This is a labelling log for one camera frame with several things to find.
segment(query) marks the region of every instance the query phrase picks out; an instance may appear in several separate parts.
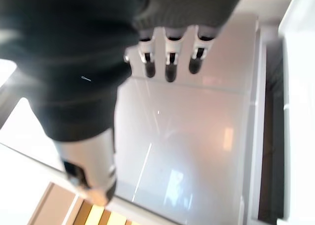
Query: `wooden floor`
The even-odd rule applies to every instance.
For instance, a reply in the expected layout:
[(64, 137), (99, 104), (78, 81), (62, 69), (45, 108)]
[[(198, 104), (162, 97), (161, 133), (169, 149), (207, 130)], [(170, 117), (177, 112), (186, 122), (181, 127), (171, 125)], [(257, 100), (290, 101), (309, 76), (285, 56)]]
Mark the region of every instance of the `wooden floor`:
[(139, 225), (126, 217), (84, 201), (73, 225)]

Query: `glossy white surface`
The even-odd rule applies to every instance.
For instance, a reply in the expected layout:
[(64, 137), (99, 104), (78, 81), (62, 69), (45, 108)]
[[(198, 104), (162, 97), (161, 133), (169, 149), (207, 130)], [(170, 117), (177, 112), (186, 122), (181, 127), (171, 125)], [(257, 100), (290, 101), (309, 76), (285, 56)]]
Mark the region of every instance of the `glossy white surface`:
[[(237, 224), (255, 26), (255, 16), (234, 15), (198, 75), (188, 70), (190, 28), (174, 83), (164, 78), (159, 30), (153, 79), (144, 77), (138, 51), (131, 48), (133, 77), (120, 87), (116, 109), (116, 195), (181, 224)], [(62, 168), (25, 100), (0, 131), (0, 142)]]
[(315, 0), (292, 0), (279, 27), (284, 75), (284, 218), (315, 224)]

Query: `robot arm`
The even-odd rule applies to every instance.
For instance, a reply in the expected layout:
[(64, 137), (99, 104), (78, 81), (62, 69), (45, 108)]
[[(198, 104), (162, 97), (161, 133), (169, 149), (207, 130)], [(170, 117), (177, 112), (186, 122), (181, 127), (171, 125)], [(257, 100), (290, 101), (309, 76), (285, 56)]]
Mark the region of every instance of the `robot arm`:
[[(140, 55), (147, 76), (153, 77), (153, 34), (142, 37), (142, 31), (166, 27), (165, 76), (172, 82), (185, 27), (218, 30), (237, 2), (0, 0), (0, 34), (6, 34), (0, 39), (0, 58), (18, 66), (8, 87), (29, 100), (69, 180), (93, 203), (106, 205), (115, 191), (117, 89), (131, 76), (125, 49), (138, 43), (140, 33)], [(206, 54), (210, 45), (198, 44), (195, 49), (201, 47)]]

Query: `black fingertip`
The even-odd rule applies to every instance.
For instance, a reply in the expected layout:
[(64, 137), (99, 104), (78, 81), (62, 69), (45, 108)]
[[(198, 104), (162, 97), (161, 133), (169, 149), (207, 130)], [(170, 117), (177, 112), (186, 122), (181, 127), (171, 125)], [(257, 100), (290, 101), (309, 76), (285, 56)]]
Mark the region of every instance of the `black fingertip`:
[(113, 186), (106, 192), (106, 197), (107, 197), (108, 203), (109, 203), (109, 202), (112, 200), (112, 198), (114, 197), (115, 190), (116, 190), (116, 184), (117, 184), (117, 180), (115, 180)]
[(148, 62), (145, 65), (145, 69), (146, 69), (146, 76), (149, 78), (154, 77), (154, 75), (156, 74), (156, 66), (154, 63), (152, 62)]
[(170, 64), (165, 67), (165, 79), (168, 82), (173, 82), (176, 79), (177, 65)]
[(202, 65), (202, 60), (200, 60), (200, 59), (190, 59), (189, 72), (191, 74), (197, 74), (200, 71), (200, 69), (201, 69), (201, 65)]

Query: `white surface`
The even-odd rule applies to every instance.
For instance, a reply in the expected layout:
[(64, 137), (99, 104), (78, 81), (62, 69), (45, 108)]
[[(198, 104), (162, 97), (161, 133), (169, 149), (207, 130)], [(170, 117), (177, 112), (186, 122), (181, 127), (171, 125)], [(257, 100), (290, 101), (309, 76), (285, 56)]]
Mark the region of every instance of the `white surface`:
[[(121, 86), (116, 109), (117, 195), (182, 224), (237, 223), (255, 30), (256, 16), (235, 15), (198, 75), (188, 70), (191, 30), (174, 83), (164, 78), (159, 31), (157, 53), (164, 58), (157, 56), (153, 79), (144, 78), (138, 51), (132, 49), (134, 77)], [(25, 100), (0, 131), (0, 142), (62, 168)]]
[(291, 0), (240, 0), (235, 13), (254, 13), (262, 24), (279, 24)]
[(38, 166), (28, 165), (0, 145), (0, 219), (4, 225), (26, 225), (49, 185)]
[(285, 220), (315, 224), (315, 34), (285, 36)]
[(292, 0), (280, 25), (284, 36), (284, 219), (315, 224), (315, 0)]

